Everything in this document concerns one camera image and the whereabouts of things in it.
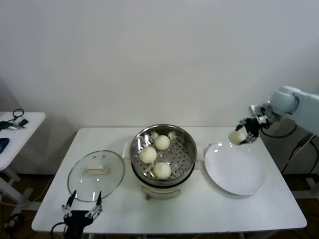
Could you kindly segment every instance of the steamed bun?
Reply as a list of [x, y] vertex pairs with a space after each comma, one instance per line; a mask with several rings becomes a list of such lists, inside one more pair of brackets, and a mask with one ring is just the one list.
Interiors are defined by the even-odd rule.
[[157, 152], [152, 147], [143, 148], [140, 154], [140, 159], [143, 163], [153, 163], [157, 157]]
[[160, 135], [155, 140], [155, 147], [158, 150], [166, 150], [170, 145], [170, 139], [166, 135]]
[[167, 179], [170, 177], [171, 169], [166, 162], [160, 162], [154, 167], [154, 176], [157, 179]]

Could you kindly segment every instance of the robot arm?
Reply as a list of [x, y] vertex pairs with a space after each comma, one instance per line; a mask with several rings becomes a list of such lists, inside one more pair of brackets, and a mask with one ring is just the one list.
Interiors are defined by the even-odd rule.
[[282, 118], [294, 120], [298, 126], [319, 135], [319, 96], [302, 92], [297, 88], [280, 87], [273, 93], [269, 102], [260, 106], [250, 106], [250, 112], [252, 118], [241, 120], [235, 129], [238, 131], [245, 127], [247, 136], [235, 144], [253, 143], [261, 128], [269, 128]]

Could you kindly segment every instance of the white table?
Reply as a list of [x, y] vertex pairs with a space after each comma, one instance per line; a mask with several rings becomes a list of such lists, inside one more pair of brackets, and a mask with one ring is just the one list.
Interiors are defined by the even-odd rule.
[[[35, 231], [49, 232], [63, 221], [61, 211], [70, 193], [68, 174], [73, 165], [96, 150], [120, 155], [142, 128], [83, 128], [73, 140], [32, 223]], [[184, 127], [198, 145], [227, 140], [233, 127]], [[103, 212], [84, 229], [89, 234], [191, 234], [256, 232], [303, 228], [307, 221], [261, 139], [251, 145], [264, 166], [266, 181], [250, 197], [231, 195], [209, 183], [201, 170], [194, 170], [187, 188], [176, 198], [146, 200], [124, 159], [125, 175], [119, 187], [103, 199]], [[90, 210], [94, 203], [75, 200], [72, 209]], [[56, 227], [62, 232], [63, 226]]]
[[[11, 186], [14, 181], [20, 181], [20, 178], [10, 168], [8, 168], [8, 166], [44, 121], [45, 113], [25, 112], [23, 117], [29, 121], [29, 123], [25, 125], [25, 129], [3, 129], [0, 131], [0, 138], [9, 138], [10, 140], [4, 151], [0, 153], [0, 171], [3, 171], [11, 178], [9, 183], [0, 178], [0, 190], [13, 199], [18, 205], [27, 204], [26, 207], [16, 207], [13, 213], [18, 213], [23, 209], [37, 209], [39, 206], [39, 204], [36, 205], [28, 202], [28, 197], [33, 191], [32, 188], [27, 188], [22, 195]], [[12, 112], [0, 112], [0, 121], [7, 121], [12, 118]]]

